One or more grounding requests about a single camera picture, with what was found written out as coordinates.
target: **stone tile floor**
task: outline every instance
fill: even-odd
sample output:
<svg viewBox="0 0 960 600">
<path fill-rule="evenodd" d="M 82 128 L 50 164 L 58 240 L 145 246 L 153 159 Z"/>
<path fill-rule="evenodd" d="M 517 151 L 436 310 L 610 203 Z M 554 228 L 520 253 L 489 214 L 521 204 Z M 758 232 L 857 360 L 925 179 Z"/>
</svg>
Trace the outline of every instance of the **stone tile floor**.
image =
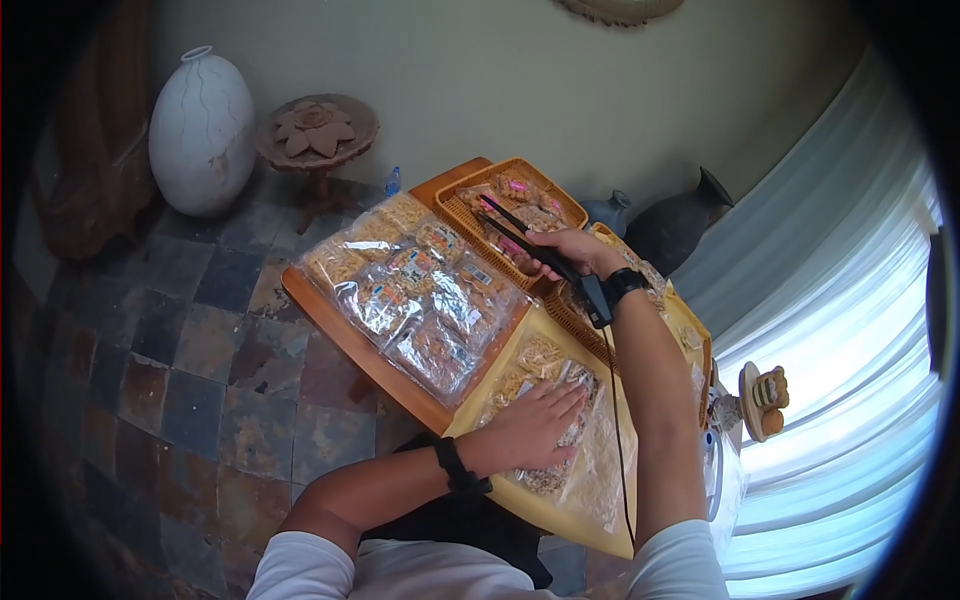
<svg viewBox="0 0 960 600">
<path fill-rule="evenodd" d="M 161 209 L 145 255 L 111 244 L 61 264 L 46 298 L 12 277 L 26 429 L 73 532 L 124 595 L 242 598 L 305 485 L 420 431 L 380 393 L 348 399 L 356 369 L 280 287 L 292 259 L 361 210 L 298 236 L 290 179 L 254 178 L 219 220 Z M 554 537 L 540 555 L 558 594 L 599 592 L 626 564 Z"/>
</svg>

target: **white vase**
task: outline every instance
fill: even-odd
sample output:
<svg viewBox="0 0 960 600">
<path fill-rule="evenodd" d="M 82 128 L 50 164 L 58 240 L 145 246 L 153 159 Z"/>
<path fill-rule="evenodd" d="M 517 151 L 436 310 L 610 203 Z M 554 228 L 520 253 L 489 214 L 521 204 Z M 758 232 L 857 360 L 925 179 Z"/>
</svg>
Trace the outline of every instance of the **white vase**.
<svg viewBox="0 0 960 600">
<path fill-rule="evenodd" d="M 250 177 L 253 99 L 243 76 L 211 46 L 180 57 L 150 120 L 150 166 L 163 198 L 198 217 L 223 213 Z"/>
</svg>

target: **black watch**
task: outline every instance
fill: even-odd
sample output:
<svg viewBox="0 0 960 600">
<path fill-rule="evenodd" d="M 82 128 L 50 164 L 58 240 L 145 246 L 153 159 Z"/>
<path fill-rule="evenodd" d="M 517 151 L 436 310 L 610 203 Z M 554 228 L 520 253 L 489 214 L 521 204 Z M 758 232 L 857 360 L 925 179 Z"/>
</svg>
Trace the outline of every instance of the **black watch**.
<svg viewBox="0 0 960 600">
<path fill-rule="evenodd" d="M 437 452 L 437 462 L 450 478 L 447 486 L 450 487 L 451 492 L 480 495 L 493 491 L 490 477 L 477 479 L 476 473 L 464 467 L 460 455 L 457 454 L 457 446 L 453 443 L 453 438 L 440 438 L 433 443 L 433 449 Z"/>
<path fill-rule="evenodd" d="M 607 301 L 607 306 L 613 312 L 613 308 L 620 302 L 621 298 L 627 295 L 627 292 L 649 287 L 650 281 L 647 281 L 643 273 L 624 267 L 623 269 L 617 269 L 604 280 L 603 295 Z"/>
</svg>

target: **white curtain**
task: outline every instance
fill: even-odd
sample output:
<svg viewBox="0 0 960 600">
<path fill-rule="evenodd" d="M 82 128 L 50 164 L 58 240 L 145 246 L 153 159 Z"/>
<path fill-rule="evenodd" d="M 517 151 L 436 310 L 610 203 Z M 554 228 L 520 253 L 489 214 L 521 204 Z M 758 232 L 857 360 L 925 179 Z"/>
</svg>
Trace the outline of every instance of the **white curtain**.
<svg viewBox="0 0 960 600">
<path fill-rule="evenodd" d="M 744 362 L 786 370 L 783 432 L 745 436 L 751 481 L 721 557 L 733 598 L 862 580 L 932 447 L 924 293 L 940 220 L 923 144 L 868 51 L 824 115 L 674 276 L 732 393 Z"/>
</svg>

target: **gray vase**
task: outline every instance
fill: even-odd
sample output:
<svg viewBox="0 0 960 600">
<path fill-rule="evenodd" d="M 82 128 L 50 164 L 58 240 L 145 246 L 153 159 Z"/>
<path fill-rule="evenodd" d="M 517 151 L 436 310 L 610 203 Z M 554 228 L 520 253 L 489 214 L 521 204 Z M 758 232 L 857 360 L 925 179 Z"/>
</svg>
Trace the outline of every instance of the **gray vase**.
<svg viewBox="0 0 960 600">
<path fill-rule="evenodd" d="M 696 189 L 664 198 L 641 212 L 627 226 L 623 241 L 661 275 L 669 276 L 696 250 L 710 215 L 719 206 L 733 206 L 730 194 L 700 167 Z"/>
<path fill-rule="evenodd" d="M 627 232 L 627 221 L 623 217 L 623 211 L 629 208 L 630 204 L 627 195 L 615 189 L 608 200 L 588 200 L 580 203 L 580 206 L 587 211 L 587 216 L 592 223 L 603 223 L 610 228 L 610 231 L 616 233 L 617 237 L 623 238 Z"/>
</svg>

